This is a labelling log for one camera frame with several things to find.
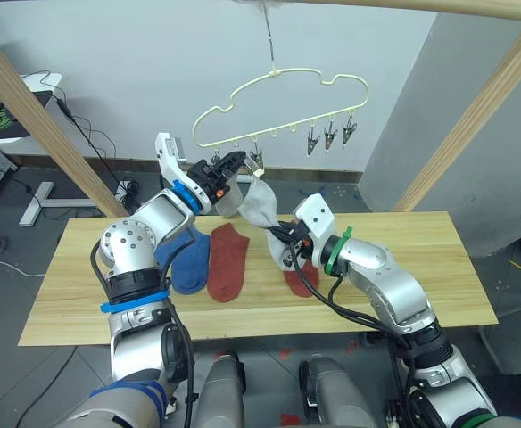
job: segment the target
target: red sock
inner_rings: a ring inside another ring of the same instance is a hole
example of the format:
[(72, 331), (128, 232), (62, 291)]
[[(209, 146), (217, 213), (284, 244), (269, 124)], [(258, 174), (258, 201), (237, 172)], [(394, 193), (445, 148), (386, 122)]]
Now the red sock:
[[(318, 270), (312, 266), (309, 260), (306, 260), (302, 269), (300, 269), (306, 279), (312, 284), (315, 289), (318, 289), (319, 277)], [(290, 290), (299, 297), (312, 297), (312, 293), (306, 285), (302, 282), (295, 270), (285, 271), (285, 280)]]
[(241, 292), (248, 246), (249, 238), (238, 234), (231, 223), (211, 232), (207, 291), (214, 300), (225, 303)]

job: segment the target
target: gray floor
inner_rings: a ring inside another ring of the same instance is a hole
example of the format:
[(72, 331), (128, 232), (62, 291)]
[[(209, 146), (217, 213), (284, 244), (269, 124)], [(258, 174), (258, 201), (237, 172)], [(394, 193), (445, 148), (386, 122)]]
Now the gray floor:
[[(80, 191), (56, 169), (21, 169), (15, 176), (37, 187), (43, 180), (54, 181), (54, 196), (77, 197)], [(132, 174), (141, 185), (139, 200), (158, 189), (157, 175)], [(367, 211), (353, 185), (270, 182), (279, 200), (278, 210), (290, 213), (302, 196), (322, 192), (335, 212)], [(45, 272), (65, 227), (61, 220), (39, 218), (34, 227), (18, 226), (30, 196), (12, 181), (0, 186), (0, 234), (10, 239), (0, 260), (30, 273)], [(50, 209), (49, 216), (64, 210)], [(82, 210), (80, 216), (93, 215)], [(521, 304), (521, 271), (509, 264), (521, 264), (514, 246), (483, 259), (474, 259), (476, 271), (495, 310), (504, 311)], [(40, 278), (20, 276), (0, 266), (0, 427), (14, 426), (21, 412), (48, 385), (72, 347), (19, 348), (17, 341), (40, 286)], [(487, 329), (500, 362), (509, 373), (521, 373), (521, 313), (506, 316), (500, 325)], [(462, 349), (477, 375), (493, 375), (496, 368), (477, 337), (476, 328), (450, 329), (449, 336)], [(196, 388), (199, 391), (217, 352), (236, 350), (247, 371), (248, 391), (244, 405), (247, 426), (281, 425), (289, 415), (303, 420), (298, 393), (298, 364), (314, 352), (336, 358), (351, 373), (380, 418), (384, 400), (395, 398), (386, 350), (364, 348), (357, 334), (314, 334), (255, 339), (197, 342)], [(29, 411), (22, 426), (47, 427), (61, 420), (96, 387), (110, 381), (109, 353), (105, 347), (81, 346), (48, 393)], [(181, 385), (178, 396), (183, 397)], [(171, 418), (170, 426), (181, 426), (182, 412)]]

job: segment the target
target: blue sock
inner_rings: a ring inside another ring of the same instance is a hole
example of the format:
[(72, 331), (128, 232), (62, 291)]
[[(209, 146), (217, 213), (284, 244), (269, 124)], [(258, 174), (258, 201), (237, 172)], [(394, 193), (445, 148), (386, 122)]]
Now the blue sock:
[[(209, 274), (209, 236), (190, 226), (195, 242), (182, 250), (171, 262), (170, 276), (173, 289), (179, 294), (193, 294), (207, 283)], [(191, 240), (191, 235), (184, 230), (181, 235), (168, 243), (160, 243), (155, 250), (155, 258), (165, 268), (170, 254), (184, 243)]]

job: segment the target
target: sock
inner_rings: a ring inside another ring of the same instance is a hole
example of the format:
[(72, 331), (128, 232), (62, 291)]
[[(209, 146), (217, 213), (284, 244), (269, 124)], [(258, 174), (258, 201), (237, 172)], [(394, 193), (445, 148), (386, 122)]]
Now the sock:
[[(269, 185), (256, 177), (252, 179), (251, 187), (239, 206), (239, 212), (253, 226), (263, 229), (278, 226), (277, 197)], [(294, 267), (288, 267), (282, 261), (287, 255), (290, 255), (288, 245), (281, 243), (270, 231), (267, 231), (267, 240), (270, 255), (280, 270), (294, 270)], [(302, 267), (304, 259), (299, 258), (298, 264)]]
[[(312, 284), (315, 289), (318, 289), (319, 278), (318, 278), (318, 270), (312, 266), (309, 261), (304, 263), (304, 266), (301, 269), (302, 273), (308, 279), (308, 281)], [(298, 297), (312, 297), (312, 293), (306, 285), (302, 282), (296, 271), (286, 271), (285, 272), (285, 280), (290, 290), (296, 294)]]
[(249, 238), (238, 234), (231, 223), (211, 232), (207, 291), (214, 300), (225, 303), (241, 292), (248, 246)]
[[(209, 236), (190, 226), (195, 242), (182, 250), (171, 262), (171, 286), (179, 294), (193, 294), (201, 290), (209, 274)], [(165, 268), (170, 254), (184, 243), (191, 240), (191, 235), (184, 230), (168, 243), (160, 243), (155, 250), (155, 258)]]

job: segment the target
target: wooden frame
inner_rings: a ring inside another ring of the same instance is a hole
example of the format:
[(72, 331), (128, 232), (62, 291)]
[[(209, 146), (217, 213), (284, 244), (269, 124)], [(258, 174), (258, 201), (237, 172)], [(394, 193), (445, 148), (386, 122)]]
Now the wooden frame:
[[(300, 3), (353, 4), (376, 7), (455, 12), (521, 21), (521, 0), (292, 0)], [(394, 206), (411, 211), (469, 145), (521, 80), (521, 33), (475, 100), (467, 107), (418, 176)], [(70, 141), (27, 89), (0, 51), (0, 99), (53, 159), (109, 216), (126, 211), (86, 164)]]

